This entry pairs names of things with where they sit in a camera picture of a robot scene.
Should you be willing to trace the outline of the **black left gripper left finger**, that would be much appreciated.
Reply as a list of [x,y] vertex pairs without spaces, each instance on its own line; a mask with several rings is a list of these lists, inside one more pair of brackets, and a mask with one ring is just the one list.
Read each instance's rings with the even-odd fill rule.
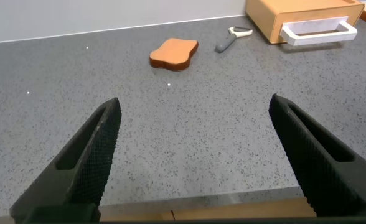
[[14,221],[99,221],[120,124],[119,100],[101,104],[14,202]]

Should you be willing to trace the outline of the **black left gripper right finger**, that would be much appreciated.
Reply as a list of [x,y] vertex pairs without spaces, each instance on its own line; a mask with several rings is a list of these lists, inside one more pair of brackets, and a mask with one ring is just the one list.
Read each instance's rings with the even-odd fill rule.
[[269,109],[301,190],[319,216],[366,216],[366,160],[287,98]]

